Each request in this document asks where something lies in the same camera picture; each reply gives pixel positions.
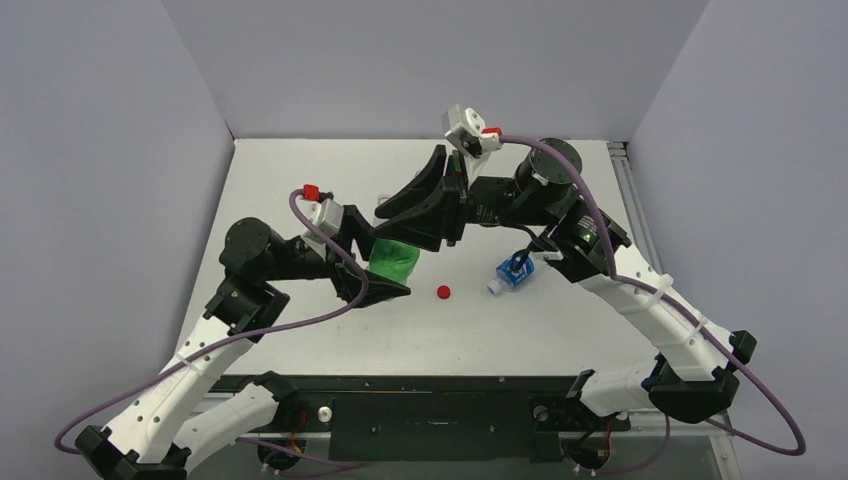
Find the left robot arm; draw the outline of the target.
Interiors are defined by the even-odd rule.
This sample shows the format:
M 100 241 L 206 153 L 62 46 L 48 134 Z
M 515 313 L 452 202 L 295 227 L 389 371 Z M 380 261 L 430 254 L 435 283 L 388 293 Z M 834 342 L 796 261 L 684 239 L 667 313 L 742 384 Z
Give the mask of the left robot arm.
M 223 280 L 183 345 L 153 380 L 122 396 L 123 411 L 77 435 L 74 452 L 100 478 L 184 479 L 241 435 L 295 423 L 295 387 L 271 372 L 223 404 L 195 413 L 236 360 L 279 331 L 290 298 L 277 282 L 327 279 L 344 311 L 409 294 L 406 286 L 362 268 L 375 235 L 357 207 L 326 199 L 301 222 L 304 232 L 288 239 L 254 217 L 229 228 L 219 256 Z

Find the green plastic bottle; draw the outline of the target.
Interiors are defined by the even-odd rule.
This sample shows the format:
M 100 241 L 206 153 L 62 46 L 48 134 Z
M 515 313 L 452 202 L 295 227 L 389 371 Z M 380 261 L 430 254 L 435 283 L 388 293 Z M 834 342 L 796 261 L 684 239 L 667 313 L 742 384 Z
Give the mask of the green plastic bottle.
M 406 285 L 420 258 L 420 249 L 403 242 L 377 239 L 368 263 L 368 271 Z

